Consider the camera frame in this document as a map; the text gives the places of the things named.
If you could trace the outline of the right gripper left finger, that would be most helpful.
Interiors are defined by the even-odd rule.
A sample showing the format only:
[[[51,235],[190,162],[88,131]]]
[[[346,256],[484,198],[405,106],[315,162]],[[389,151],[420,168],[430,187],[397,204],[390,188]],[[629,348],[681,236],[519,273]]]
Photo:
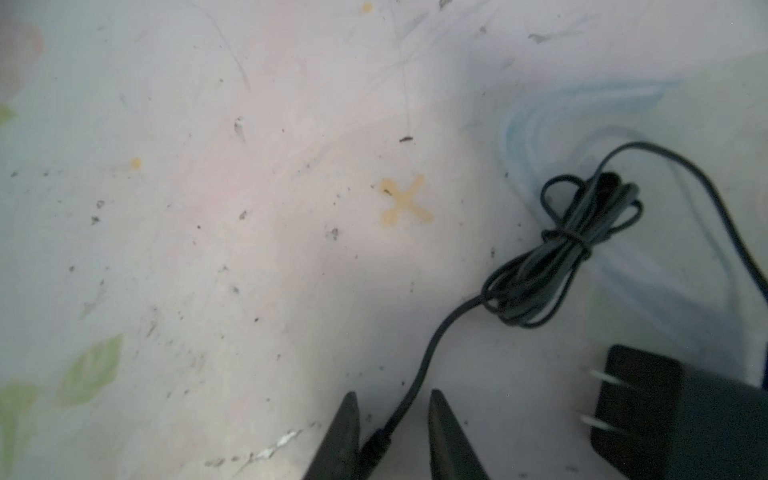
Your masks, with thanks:
[[[360,471],[360,411],[355,392],[348,392],[305,472],[304,480],[354,480]]]

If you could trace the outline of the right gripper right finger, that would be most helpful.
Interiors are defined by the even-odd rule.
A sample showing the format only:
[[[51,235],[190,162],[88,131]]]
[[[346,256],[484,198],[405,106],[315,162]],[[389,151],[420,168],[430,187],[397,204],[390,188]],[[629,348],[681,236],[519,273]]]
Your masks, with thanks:
[[[489,479],[445,395],[438,389],[430,394],[428,434],[433,479]]]

